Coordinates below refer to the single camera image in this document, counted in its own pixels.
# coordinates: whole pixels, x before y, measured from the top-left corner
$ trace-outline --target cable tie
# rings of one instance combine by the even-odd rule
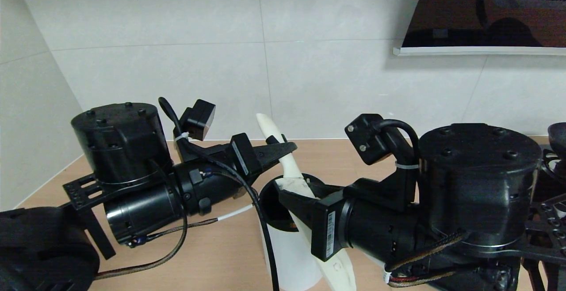
[[[188,140],[188,132],[182,132],[179,136],[177,136],[175,138],[175,142],[177,142],[178,140],[180,140],[182,138],[186,138]]]
[[[388,284],[390,278],[391,278],[391,272],[386,271],[386,270],[384,269],[384,270],[383,270],[383,281],[385,281],[385,283]]]
[[[395,161],[395,166],[400,169],[419,169],[419,164],[416,165],[403,165]]]

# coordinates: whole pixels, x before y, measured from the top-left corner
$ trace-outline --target grout line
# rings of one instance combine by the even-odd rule
[[[470,107],[470,104],[471,104],[471,99],[474,97],[475,89],[478,87],[479,80],[482,77],[483,69],[485,69],[485,67],[486,67],[487,58],[489,58],[489,56],[486,56],[486,60],[483,62],[482,70],[479,71],[478,79],[475,82],[474,89],[471,91],[470,99],[467,101],[466,108],[465,108],[465,110],[463,110],[463,114],[462,114],[462,118],[460,119],[460,123],[463,123],[463,119],[466,117],[467,110],[468,110],[468,108]]]
[[[10,62],[14,62],[14,61],[26,59],[27,57],[35,57],[36,55],[40,55],[40,54],[42,54],[42,53],[48,53],[48,52],[50,52],[50,51],[47,50],[47,51],[42,51],[42,52],[40,52],[40,53],[34,53],[34,54],[26,55],[25,57],[19,57],[18,59],[14,59],[14,60],[2,62],[2,63],[0,63],[0,65],[5,65],[5,64],[10,63]]]
[[[263,21],[261,21],[261,28],[263,31]],[[109,49],[109,48],[124,48],[124,47],[159,47],[159,46],[202,46],[202,45],[242,45],[245,43],[289,43],[289,42],[332,42],[332,41],[393,41],[398,39],[321,39],[321,40],[273,40],[265,41],[238,41],[238,42],[204,42],[204,43],[157,43],[154,45],[122,45],[122,46],[103,46],[103,47],[80,47],[80,48],[66,48],[66,49],[51,49],[54,51],[67,51],[67,50],[89,50],[89,49]]]
[[[263,27],[263,11],[261,10],[261,0],[259,0],[259,17],[261,18],[261,35],[263,35],[263,55],[265,57],[265,74],[267,75],[267,91],[269,93],[269,111],[271,112],[271,119],[273,119],[273,100],[271,99],[269,67],[267,66],[267,48],[265,47],[265,29]]]
[[[26,198],[24,198],[24,200],[22,200],[19,204],[17,204],[13,209],[18,208],[20,205],[22,205],[22,203],[24,203],[26,200],[28,200],[33,194],[35,194],[38,190],[40,190],[43,186],[45,186],[48,182],[52,181],[55,177],[57,177],[59,174],[61,174],[61,172],[64,172],[67,168],[69,168],[69,166],[71,166],[72,164],[74,164],[76,161],[79,160],[79,158],[83,157],[84,154],[79,155],[79,157],[75,158],[72,162],[70,162],[69,164],[67,164],[67,166],[65,166],[62,170],[59,170],[57,173],[55,173],[55,175],[53,175],[51,178],[49,178],[46,182],[44,182],[40,187],[38,187],[36,190],[34,190],[31,194],[29,194]]]

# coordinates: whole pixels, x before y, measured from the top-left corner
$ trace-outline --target white wire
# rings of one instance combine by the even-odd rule
[[[230,218],[230,217],[235,216],[235,215],[237,215],[237,214],[239,214],[239,213],[243,213],[244,211],[248,211],[248,210],[250,210],[252,207],[253,207],[253,205],[252,205],[252,204],[249,204],[248,206],[245,206],[245,207],[243,207],[243,208],[240,208],[240,209],[238,209],[237,211],[233,211],[233,212],[231,212],[231,213],[227,213],[227,214],[225,214],[224,216],[218,217],[218,221],[225,220],[226,218]]]

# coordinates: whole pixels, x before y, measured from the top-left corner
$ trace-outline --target black motor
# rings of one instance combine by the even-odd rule
[[[421,204],[430,228],[458,228],[478,257],[517,241],[525,232],[542,151],[531,138],[487,124],[453,124],[419,140]]]

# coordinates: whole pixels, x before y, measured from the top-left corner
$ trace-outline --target white curved object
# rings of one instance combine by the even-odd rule
[[[307,244],[303,234],[296,231],[279,230],[269,225],[269,223],[267,224],[267,229],[271,237],[273,255],[277,265],[277,277],[279,278],[281,290],[306,291],[314,287],[322,278],[322,273],[315,259],[310,257],[311,246]],[[263,232],[260,232],[263,254],[265,255],[265,266],[267,272],[271,274],[265,237]]]
[[[273,123],[273,120],[265,114],[257,114],[257,123],[261,128],[261,132],[265,138],[269,136],[275,137],[279,142],[283,142],[283,137],[281,132]],[[283,166],[283,178],[279,178],[277,186],[281,189],[287,191],[295,192],[297,194],[307,196],[310,198],[315,198],[315,195],[309,188],[309,185],[303,178],[301,170],[297,166],[295,159],[292,154],[287,154],[283,158],[279,159],[279,162]],[[307,241],[309,245],[311,244],[312,231],[305,225],[297,216],[291,213],[293,221],[297,225],[297,228]],[[332,291],[356,291],[356,277],[354,275],[354,268],[352,266],[352,261],[350,256],[345,249],[338,251],[332,258],[324,262],[315,257],[317,264],[319,265],[320,271],[322,272],[324,279],[327,281],[328,285]]]

